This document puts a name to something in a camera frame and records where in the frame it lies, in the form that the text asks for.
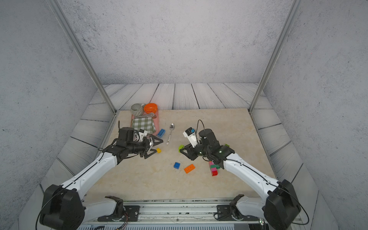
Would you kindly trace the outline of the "lime green lego brick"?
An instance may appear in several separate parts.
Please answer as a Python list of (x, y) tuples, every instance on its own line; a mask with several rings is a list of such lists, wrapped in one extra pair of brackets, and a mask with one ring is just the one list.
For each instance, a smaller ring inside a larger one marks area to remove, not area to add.
[(184, 147), (185, 147), (184, 145), (180, 145), (178, 151), (181, 152), (181, 149), (183, 149)]

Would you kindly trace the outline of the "blue long lego brick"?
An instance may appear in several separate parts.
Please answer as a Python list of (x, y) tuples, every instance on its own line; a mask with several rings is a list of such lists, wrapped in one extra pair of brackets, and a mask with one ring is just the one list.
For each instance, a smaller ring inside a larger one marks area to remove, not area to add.
[(159, 131), (159, 133), (157, 134), (157, 136), (158, 136), (159, 138), (162, 138), (162, 137), (164, 136), (165, 132), (166, 132), (166, 130), (165, 130), (165, 129), (161, 129), (161, 130)]

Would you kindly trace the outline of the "orange lego brick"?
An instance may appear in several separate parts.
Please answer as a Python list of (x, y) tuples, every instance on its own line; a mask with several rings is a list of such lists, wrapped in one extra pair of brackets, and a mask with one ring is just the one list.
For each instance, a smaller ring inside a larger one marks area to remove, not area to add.
[(190, 173), (191, 171), (193, 171), (195, 169), (195, 166), (193, 164), (187, 166), (186, 168), (184, 168), (185, 173)]

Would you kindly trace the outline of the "dark green lego brick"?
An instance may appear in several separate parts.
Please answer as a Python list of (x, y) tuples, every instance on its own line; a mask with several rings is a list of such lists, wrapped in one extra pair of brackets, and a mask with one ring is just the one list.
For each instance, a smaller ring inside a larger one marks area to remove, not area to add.
[(216, 168), (216, 169), (219, 169), (220, 168), (220, 166), (218, 166), (218, 165), (210, 165), (210, 168)]

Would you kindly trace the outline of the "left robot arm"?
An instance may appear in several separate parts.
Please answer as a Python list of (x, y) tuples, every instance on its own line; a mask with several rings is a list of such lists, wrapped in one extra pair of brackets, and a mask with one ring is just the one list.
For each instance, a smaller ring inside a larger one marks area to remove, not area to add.
[(122, 199), (109, 195), (105, 201), (87, 204), (85, 195), (123, 160), (137, 155), (147, 159), (157, 152), (154, 147), (162, 143), (162, 139), (147, 135), (142, 129), (120, 128), (118, 137), (91, 164), (61, 185), (50, 185), (45, 190), (36, 225), (55, 230), (76, 230), (84, 222), (103, 216), (128, 221)]

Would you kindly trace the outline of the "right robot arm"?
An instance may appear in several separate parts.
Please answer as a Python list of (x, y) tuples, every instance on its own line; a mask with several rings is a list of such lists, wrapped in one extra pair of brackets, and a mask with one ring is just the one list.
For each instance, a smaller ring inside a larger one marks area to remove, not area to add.
[(229, 211), (214, 215), (216, 220), (232, 218), (241, 221), (246, 216), (252, 216), (266, 220), (275, 230), (286, 230), (295, 224), (295, 218), (304, 208), (291, 182), (281, 182), (254, 168), (229, 146), (220, 145), (209, 128), (196, 132), (190, 127), (183, 135), (190, 142), (180, 149), (183, 155), (192, 161), (199, 156), (206, 157), (240, 178), (259, 195), (258, 198), (249, 198), (239, 194), (230, 202)]

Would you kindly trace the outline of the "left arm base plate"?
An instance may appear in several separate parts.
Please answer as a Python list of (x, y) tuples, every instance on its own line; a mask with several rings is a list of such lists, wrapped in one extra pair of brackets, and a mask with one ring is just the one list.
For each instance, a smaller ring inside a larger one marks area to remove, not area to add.
[(102, 216), (97, 219), (98, 222), (137, 222), (140, 214), (140, 206), (124, 205), (124, 207), (109, 216)]

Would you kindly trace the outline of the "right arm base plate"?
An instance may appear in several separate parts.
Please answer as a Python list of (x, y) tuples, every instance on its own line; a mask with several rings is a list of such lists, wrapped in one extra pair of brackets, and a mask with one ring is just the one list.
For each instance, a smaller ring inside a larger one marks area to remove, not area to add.
[(217, 221), (257, 221), (259, 218), (245, 216), (241, 214), (235, 206), (217, 205), (217, 212), (214, 214)]

